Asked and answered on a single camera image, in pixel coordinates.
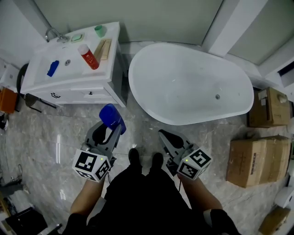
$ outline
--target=drawer handle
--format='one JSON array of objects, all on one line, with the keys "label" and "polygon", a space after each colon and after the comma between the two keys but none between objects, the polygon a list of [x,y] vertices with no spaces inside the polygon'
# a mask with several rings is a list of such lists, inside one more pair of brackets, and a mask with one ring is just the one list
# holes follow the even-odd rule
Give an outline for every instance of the drawer handle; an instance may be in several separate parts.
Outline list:
[{"label": "drawer handle", "polygon": [[56,95],[55,93],[51,93],[51,96],[56,99],[61,97],[60,95]]}]

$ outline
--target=person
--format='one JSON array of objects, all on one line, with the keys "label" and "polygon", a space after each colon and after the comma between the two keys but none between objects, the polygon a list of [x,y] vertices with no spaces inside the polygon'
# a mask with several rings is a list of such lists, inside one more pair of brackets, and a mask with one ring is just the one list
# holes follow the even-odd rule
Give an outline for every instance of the person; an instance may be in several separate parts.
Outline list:
[{"label": "person", "polygon": [[149,233],[155,231],[187,232],[190,234],[238,235],[233,221],[222,210],[221,203],[198,178],[194,181],[178,175],[188,196],[191,208],[185,203],[174,181],[161,169],[163,155],[156,153],[147,176],[142,175],[139,153],[129,152],[130,165],[117,175],[107,188],[106,203],[86,225],[104,180],[87,180],[74,200],[67,226],[69,234],[102,234],[126,231]]}]

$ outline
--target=marble floor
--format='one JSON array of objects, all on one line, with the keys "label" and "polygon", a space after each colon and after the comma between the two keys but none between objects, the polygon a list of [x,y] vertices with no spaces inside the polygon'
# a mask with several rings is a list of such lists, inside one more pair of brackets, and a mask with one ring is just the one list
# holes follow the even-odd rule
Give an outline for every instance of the marble floor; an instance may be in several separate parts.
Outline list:
[{"label": "marble floor", "polygon": [[[276,193],[285,185],[285,180],[248,189],[226,182],[230,140],[243,138],[249,131],[262,137],[275,134],[289,137],[286,129],[247,128],[246,115],[187,126],[170,126],[147,115],[130,91],[126,92],[126,99],[126,108],[117,106],[127,131],[113,151],[117,161],[110,172],[111,179],[129,165],[127,154],[133,146],[139,149],[143,173],[147,174],[152,153],[164,152],[157,131],[167,128],[182,132],[191,142],[204,146],[214,158],[208,170],[201,175],[201,180],[221,201],[241,234],[257,234],[262,220],[273,205]],[[85,182],[72,170],[72,160],[88,129],[99,121],[102,107],[98,104],[65,105],[53,109],[40,105],[43,112],[38,113],[21,105],[19,113],[9,116],[9,128],[0,136],[2,176],[5,182],[16,177],[17,165],[21,164],[24,183],[30,190],[29,195],[19,191],[11,196],[18,211],[34,205],[48,224],[62,223],[65,227],[71,204]],[[178,178],[174,180],[178,187]],[[106,179],[102,195],[108,185]],[[181,194],[187,201],[183,188]]]}]

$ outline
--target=green cup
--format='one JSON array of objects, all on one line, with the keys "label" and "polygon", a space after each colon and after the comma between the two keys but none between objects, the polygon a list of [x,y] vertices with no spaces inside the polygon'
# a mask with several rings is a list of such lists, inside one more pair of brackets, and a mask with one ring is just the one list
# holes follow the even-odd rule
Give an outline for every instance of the green cup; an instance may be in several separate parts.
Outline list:
[{"label": "green cup", "polygon": [[106,34],[106,27],[102,25],[98,25],[95,27],[95,32],[98,35],[99,38],[102,38]]}]

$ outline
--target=sink vanity cabinet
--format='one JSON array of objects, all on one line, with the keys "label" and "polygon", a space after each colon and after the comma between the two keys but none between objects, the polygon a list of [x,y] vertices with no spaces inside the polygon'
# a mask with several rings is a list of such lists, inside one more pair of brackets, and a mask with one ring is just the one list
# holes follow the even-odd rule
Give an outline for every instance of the sink vanity cabinet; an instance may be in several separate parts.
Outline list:
[{"label": "sink vanity cabinet", "polygon": [[[23,79],[21,93],[30,93],[56,105],[113,103],[125,107],[121,86],[123,73],[127,75],[127,71],[118,44],[119,23],[103,26],[107,29],[103,38],[97,36],[93,26],[66,35],[71,38],[85,33],[81,42],[61,43],[53,39],[45,47],[36,49]],[[94,53],[101,39],[112,40],[108,59],[98,60],[99,68],[92,70],[77,48],[87,44]],[[47,71],[55,60],[59,61],[59,65],[49,77]]]}]

